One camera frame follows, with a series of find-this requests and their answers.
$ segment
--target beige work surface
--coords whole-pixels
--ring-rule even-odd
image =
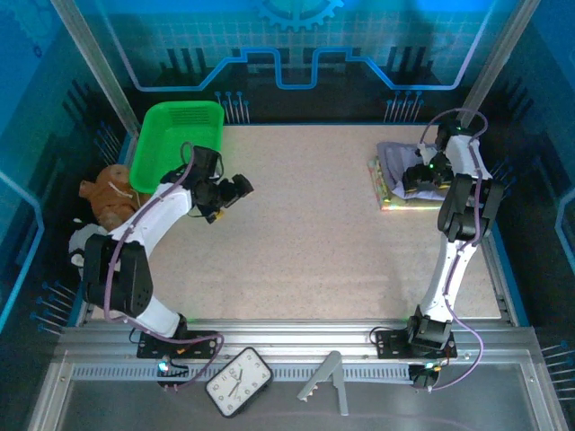
[[[381,212],[367,161],[377,143],[415,143],[421,131],[225,128],[226,177],[243,173],[255,191],[212,225],[185,216],[170,229],[150,259],[155,295],[189,318],[407,318],[438,258],[438,212]],[[456,312],[500,317],[481,250]]]

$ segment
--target teddy bear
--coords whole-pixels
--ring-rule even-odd
[[[121,226],[150,198],[131,188],[129,169],[122,164],[104,168],[96,182],[82,181],[79,196],[90,201],[98,224],[108,232]]]

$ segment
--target green basket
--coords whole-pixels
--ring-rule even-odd
[[[214,101],[165,101],[150,108],[142,124],[130,184],[154,193],[162,177],[182,165],[185,141],[221,151],[224,110]]]

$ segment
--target white robotic arm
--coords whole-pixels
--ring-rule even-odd
[[[454,176],[458,174],[468,175],[473,180],[477,180],[478,171],[472,158],[471,152],[473,152],[481,170],[482,183],[487,184],[491,180],[491,175],[485,168],[479,153],[479,140],[474,139],[472,143],[470,140],[470,135],[451,136],[447,140],[443,153]],[[433,166],[434,158],[438,157],[438,150],[423,144],[419,144],[418,148],[424,164]],[[478,244],[467,243],[465,245],[466,243],[467,241],[457,239],[449,241],[445,233],[441,234],[438,263],[433,272],[429,289],[420,304],[421,313],[428,315],[434,321],[452,320],[452,315],[446,306],[446,299],[452,307],[455,305],[467,264],[477,251]]]
[[[439,257],[429,288],[408,325],[409,342],[420,352],[442,350],[451,337],[453,307],[465,269],[484,236],[489,234],[503,195],[479,153],[479,140],[458,123],[439,126],[437,148],[418,146],[424,166],[406,172],[403,180],[449,182],[439,211]]]
[[[180,328],[185,327],[185,318],[154,296],[148,257],[172,225],[193,207],[198,207],[206,220],[213,223],[221,215],[222,207],[230,207],[253,191],[243,175],[217,183],[219,153],[202,147],[194,147],[193,151],[191,167],[186,169],[184,165],[168,172],[148,202],[108,235],[90,237],[84,252],[84,299],[105,308],[109,288],[110,310],[165,338],[178,338]],[[117,247],[119,265],[115,266],[111,286],[107,286],[108,268]]]

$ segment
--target metal pin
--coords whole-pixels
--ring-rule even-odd
[[[222,101],[222,106],[224,107],[224,111],[226,112],[226,122],[230,124],[230,116],[227,112],[227,101]]]
[[[74,298],[70,298],[68,295],[63,294],[62,292],[60,292],[59,290],[56,290],[54,287],[50,287],[48,283],[46,283],[45,281],[42,282],[42,289],[44,290],[49,290],[51,292],[54,292],[55,294],[62,296],[63,298],[67,299],[70,302],[74,301]]]
[[[46,328],[42,323],[38,324],[38,330],[45,330],[46,332],[51,332],[54,335],[62,335],[62,332],[58,330],[51,330],[50,328]]]
[[[48,300],[51,301],[52,303],[59,303],[60,305],[64,305],[65,307],[72,310],[72,305],[65,303],[63,301],[60,301],[59,299],[56,298],[56,296],[54,294],[50,294],[48,297]]]
[[[116,148],[116,151],[119,153],[119,150],[122,147],[121,142],[118,140],[118,138],[116,138],[111,130],[110,126],[106,126],[106,123],[104,123],[103,121],[100,121],[100,126],[102,127],[102,130],[106,133],[106,136],[110,139],[110,141],[112,142],[112,144],[114,145],[114,148]]]
[[[226,96],[227,96],[227,103],[230,107],[230,117],[232,118],[232,122],[235,123],[235,118],[234,118],[234,109],[232,108],[232,92],[226,92]]]
[[[39,296],[38,298],[36,298],[36,304],[38,305],[46,305],[48,307],[50,307],[52,310],[56,310],[57,312],[62,312],[63,314],[65,314],[66,316],[70,313],[70,312],[65,312],[64,310],[62,310],[59,307],[56,307],[53,303],[48,303],[46,301],[44,301],[44,298],[42,298],[41,296]]]
[[[423,101],[419,101],[417,103],[417,109],[415,110],[415,115],[413,115],[413,117],[411,118],[412,123],[414,123],[415,120],[417,119],[417,116],[420,115],[420,110],[421,110],[422,106],[423,106]]]
[[[546,357],[545,357],[545,360],[550,359],[550,358],[552,358],[552,357],[570,355],[571,353],[575,353],[575,350],[567,350],[567,351],[565,351],[565,352],[555,353],[554,355],[546,356]]]
[[[563,379],[563,380],[554,380],[552,381],[553,384],[555,383],[566,383],[566,382],[575,382],[575,377],[572,377],[570,379]]]
[[[106,148],[108,149],[108,151],[110,151],[112,156],[114,158],[118,157],[118,149],[114,147],[114,144],[110,140],[108,140],[106,136],[104,136],[104,134],[100,129],[96,130],[96,133],[98,134],[98,137],[102,140],[104,145],[106,145]]]
[[[495,162],[495,164],[493,165],[493,167],[491,168],[493,170],[493,172],[491,172],[491,176],[493,176],[494,173],[497,173],[497,171],[501,168],[501,166],[503,165],[504,162],[502,161],[497,161]]]
[[[392,103],[393,103],[393,102],[394,102],[394,101],[392,101],[391,99],[389,99],[388,101],[385,102],[385,104],[386,104],[387,106],[385,107],[384,123],[387,122],[387,113],[389,112],[389,108],[392,106]]]
[[[108,150],[108,153],[111,154],[112,158],[115,160],[116,150],[114,149],[114,144],[109,142],[108,139],[106,139],[106,136],[104,136],[104,134],[102,133],[102,131],[100,129],[96,130],[96,134],[98,135],[98,137],[103,142],[104,146],[106,147],[106,150]]]
[[[393,114],[394,114],[395,103],[397,103],[397,98],[399,97],[399,95],[400,95],[401,93],[402,93],[402,92],[399,92],[399,91],[398,91],[398,92],[395,92],[394,102],[392,103],[392,110],[391,110],[391,112],[390,112],[390,115],[393,115]]]
[[[54,319],[58,319],[59,321],[64,322],[65,324],[68,323],[67,319],[64,319],[63,317],[58,316],[57,314],[55,314],[54,312],[51,312],[50,310],[44,310],[42,312],[42,315],[44,317],[53,317]]]
[[[397,110],[395,110],[394,122],[397,120],[397,114],[399,113],[399,109],[402,107],[402,105],[403,105],[403,101],[397,102]]]
[[[119,147],[121,148],[123,143],[120,142],[120,140],[118,139],[118,137],[116,136],[116,133],[114,132],[114,129],[111,128],[111,126],[109,124],[106,125],[106,130],[108,130],[108,133],[110,133],[110,136],[112,137],[112,139],[118,143]]]
[[[407,116],[409,111],[411,110],[411,106],[413,105],[413,101],[407,101],[407,110],[405,110],[405,115],[403,116],[403,122],[407,122]]]
[[[243,101],[243,105],[245,106],[245,117],[248,120],[248,124],[250,124],[250,109],[248,108],[250,103],[248,101]]]
[[[562,370],[562,371],[554,371],[552,373],[549,373],[549,375],[556,375],[556,374],[565,374],[565,373],[572,373],[575,371],[575,368],[571,368],[569,370]]]
[[[235,95],[240,101],[240,111],[242,112],[242,122],[245,123],[245,116],[243,114],[242,92],[235,92]]]
[[[413,107],[411,108],[411,114],[413,115],[413,112],[415,111],[415,107],[418,104],[418,101],[420,100],[420,96],[423,94],[423,92],[421,90],[418,90],[417,92],[415,92],[415,101],[413,102]]]
[[[232,103],[234,104],[235,117],[237,118],[237,121],[236,121],[236,122],[239,123],[239,122],[240,122],[240,111],[237,110],[237,105],[238,105],[239,101],[233,101]]]
[[[566,361],[553,362],[552,364],[547,364],[547,368],[549,368],[550,366],[557,366],[557,365],[573,366],[573,364],[575,364],[575,361],[573,361],[573,358],[572,358],[572,357],[568,357]]]
[[[499,178],[500,181],[503,181],[507,178],[507,176],[513,172],[513,166],[509,166],[509,169],[503,174],[501,175],[501,178]]]
[[[58,286],[60,289],[62,290],[66,290],[69,294],[71,294],[72,296],[76,295],[76,292],[74,292],[73,290],[68,289],[66,286],[62,286],[62,283],[60,283],[59,281],[55,281],[54,282],[55,286]]]
[[[107,164],[114,164],[114,158],[108,154],[108,152],[106,150],[103,149],[103,146],[98,144],[98,139],[94,138],[93,139],[93,143],[94,145],[96,145],[96,147],[100,150],[100,153],[102,153],[102,155],[104,156],[105,162]]]
[[[513,184],[515,184],[516,182],[518,182],[517,177],[513,177],[510,181],[509,184],[507,186],[505,186],[505,189],[503,190],[507,190],[509,187],[511,187]]]
[[[409,97],[411,96],[411,92],[408,90],[407,92],[405,92],[405,100],[403,101],[403,107],[402,107],[402,113],[399,114],[399,120],[402,120],[402,115],[403,112],[405,111],[405,107],[407,106],[407,100],[409,99]]]
[[[62,325],[60,325],[59,323],[55,323],[54,321],[49,321],[48,319],[44,319],[43,317],[40,317],[38,314],[36,314],[35,312],[31,312],[30,313],[30,318],[32,320],[37,320],[37,321],[43,321],[45,323],[48,323],[50,325],[54,325],[54,326],[58,326],[59,328],[62,328]]]

